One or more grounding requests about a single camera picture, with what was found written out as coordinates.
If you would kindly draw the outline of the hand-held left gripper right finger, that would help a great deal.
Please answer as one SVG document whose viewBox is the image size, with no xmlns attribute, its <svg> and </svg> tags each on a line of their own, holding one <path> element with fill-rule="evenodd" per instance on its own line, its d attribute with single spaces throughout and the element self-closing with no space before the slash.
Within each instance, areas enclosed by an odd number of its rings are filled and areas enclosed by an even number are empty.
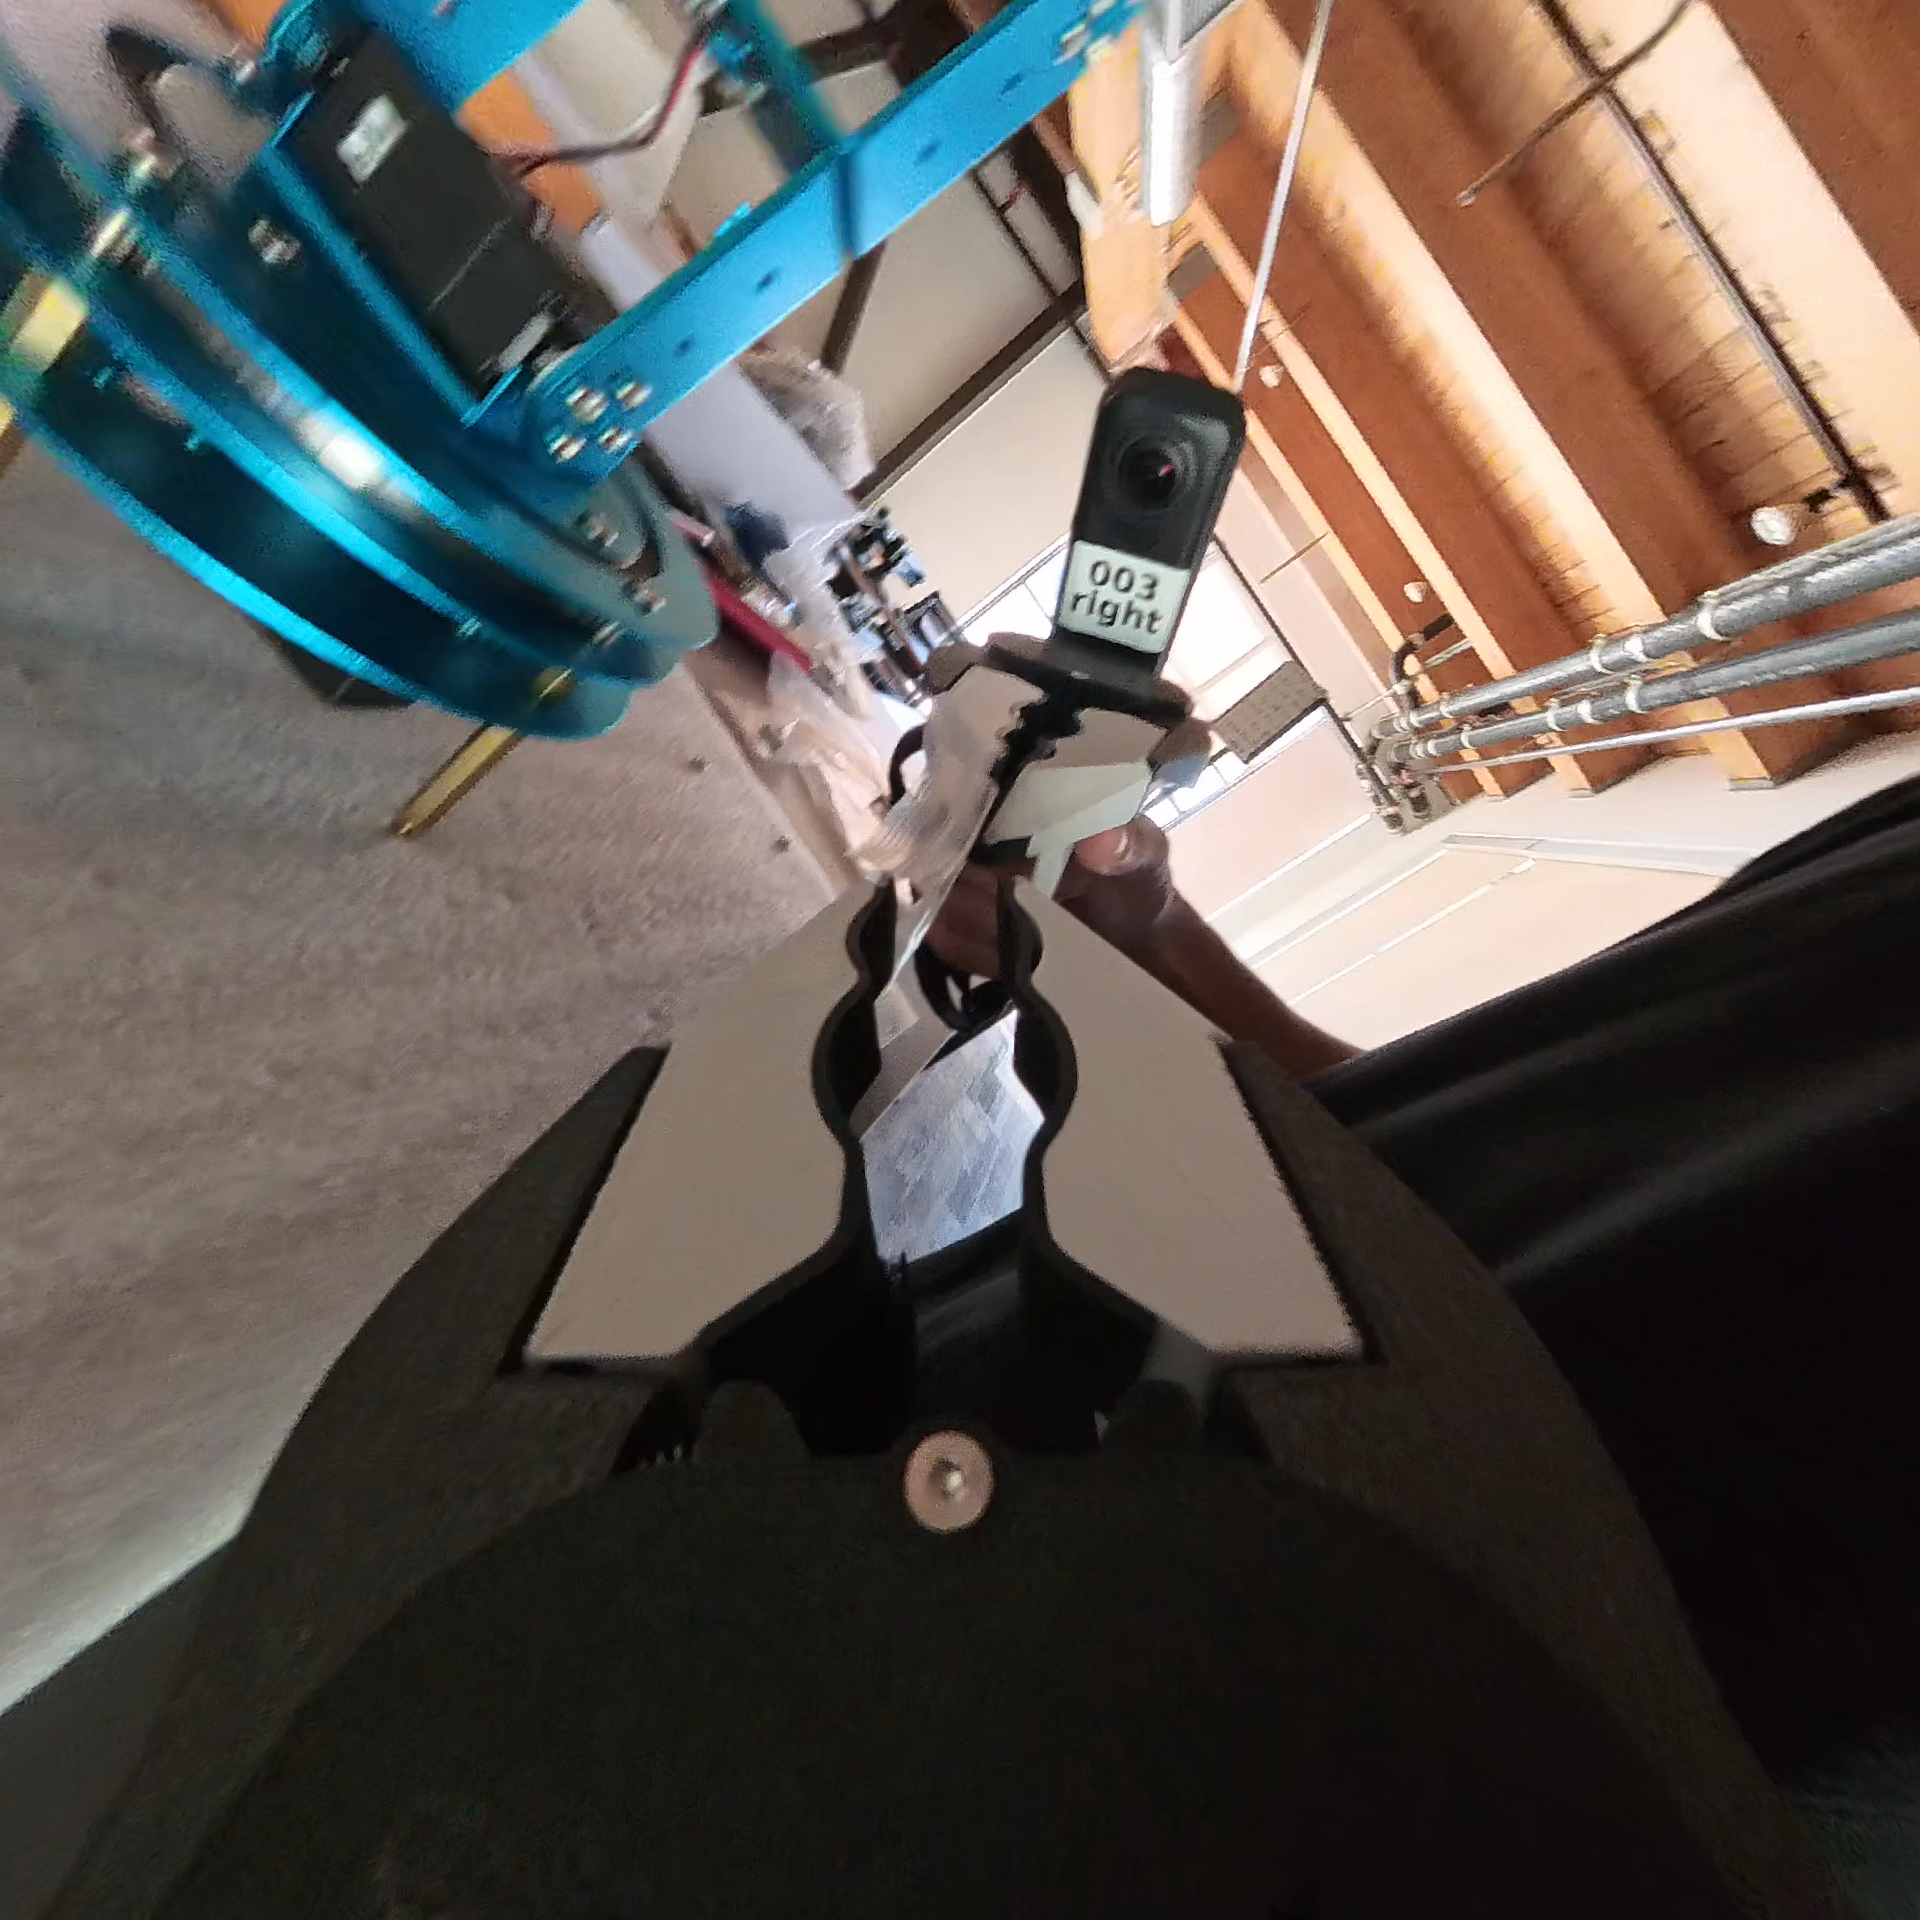
<svg viewBox="0 0 1920 1920">
<path fill-rule="evenodd" d="M 1018 889 L 1038 1252 L 1146 1337 L 1215 1362 L 1356 1362 L 1356 1320 L 1226 1045 L 1060 906 Z"/>
</svg>

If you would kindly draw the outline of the small clear zip bag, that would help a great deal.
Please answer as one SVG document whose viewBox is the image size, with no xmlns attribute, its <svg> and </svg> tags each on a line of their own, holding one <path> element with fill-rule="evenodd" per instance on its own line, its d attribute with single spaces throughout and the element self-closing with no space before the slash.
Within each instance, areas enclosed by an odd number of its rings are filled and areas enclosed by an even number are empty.
<svg viewBox="0 0 1920 1920">
<path fill-rule="evenodd" d="M 857 845 L 851 869 L 893 884 L 903 906 L 936 913 L 999 804 L 999 780 L 973 747 L 936 747 L 931 725 L 900 734 L 893 775 L 899 790 Z"/>
</svg>

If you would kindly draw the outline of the person's right forearm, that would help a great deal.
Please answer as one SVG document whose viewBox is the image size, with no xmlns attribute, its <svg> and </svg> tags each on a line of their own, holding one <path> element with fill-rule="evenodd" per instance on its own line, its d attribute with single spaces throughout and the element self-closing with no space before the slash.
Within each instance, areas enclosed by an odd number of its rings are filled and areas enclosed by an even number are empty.
<svg viewBox="0 0 1920 1920">
<path fill-rule="evenodd" d="M 1302 1020 L 1193 907 L 1170 914 L 1154 944 L 1156 980 L 1228 1042 L 1258 1053 L 1293 1081 L 1314 1081 L 1363 1053 Z"/>
</svg>

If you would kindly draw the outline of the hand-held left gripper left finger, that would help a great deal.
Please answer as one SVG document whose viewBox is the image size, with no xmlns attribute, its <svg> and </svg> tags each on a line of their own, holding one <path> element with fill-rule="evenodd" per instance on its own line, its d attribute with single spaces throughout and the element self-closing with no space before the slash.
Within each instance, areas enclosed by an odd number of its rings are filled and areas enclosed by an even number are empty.
<svg viewBox="0 0 1920 1920">
<path fill-rule="evenodd" d="M 681 1359 L 858 1249 L 896 930 L 896 889 L 858 882 L 675 1028 L 527 1362 Z"/>
</svg>

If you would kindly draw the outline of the person's right hand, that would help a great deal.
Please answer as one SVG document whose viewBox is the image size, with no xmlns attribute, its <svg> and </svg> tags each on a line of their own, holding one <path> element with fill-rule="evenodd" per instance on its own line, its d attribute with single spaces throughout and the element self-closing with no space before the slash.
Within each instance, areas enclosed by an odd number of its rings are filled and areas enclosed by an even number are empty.
<svg viewBox="0 0 1920 1920">
<path fill-rule="evenodd" d="M 1031 878 L 1029 860 L 969 861 L 940 906 L 925 951 L 967 980 L 999 976 L 999 894 Z M 1189 1000 L 1189 947 L 1205 922 L 1171 878 L 1170 843 L 1148 819 L 1079 843 L 1055 906 L 1129 958 L 1160 988 Z"/>
</svg>

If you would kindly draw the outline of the grey ceiling pipes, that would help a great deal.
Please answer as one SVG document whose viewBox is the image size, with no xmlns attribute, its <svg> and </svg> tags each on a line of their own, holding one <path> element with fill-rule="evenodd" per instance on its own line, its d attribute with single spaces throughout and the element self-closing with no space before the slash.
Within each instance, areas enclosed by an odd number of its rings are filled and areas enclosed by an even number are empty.
<svg viewBox="0 0 1920 1920">
<path fill-rule="evenodd" d="M 1440 780 L 1456 760 L 1512 772 L 1917 710 L 1917 686 L 1840 693 L 1843 672 L 1917 659 L 1912 607 L 1746 648 L 1772 628 L 1912 584 L 1917 515 L 1907 514 L 1763 566 L 1646 628 L 1459 693 L 1416 701 L 1419 677 L 1406 663 L 1391 686 L 1391 712 L 1357 747 L 1357 772 L 1378 819 L 1406 834 L 1436 817 Z"/>
</svg>

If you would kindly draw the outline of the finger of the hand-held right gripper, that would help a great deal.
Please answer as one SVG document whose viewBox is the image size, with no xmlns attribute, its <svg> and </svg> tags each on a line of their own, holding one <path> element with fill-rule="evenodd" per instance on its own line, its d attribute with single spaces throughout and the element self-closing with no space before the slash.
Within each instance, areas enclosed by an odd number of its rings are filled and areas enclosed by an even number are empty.
<svg viewBox="0 0 1920 1920">
<path fill-rule="evenodd" d="M 925 725 L 919 802 L 931 822 L 1063 822 L 1063 775 L 1053 754 L 1072 734 L 1072 706 L 1023 677 L 961 677 Z"/>
<path fill-rule="evenodd" d="M 1211 759 L 1211 729 L 1183 720 L 1160 729 L 1135 716 L 1085 716 L 1079 732 L 1036 747 L 981 834 L 981 861 L 1024 866 L 1055 894 L 1074 850 L 1124 829 L 1156 784 L 1186 784 Z"/>
</svg>

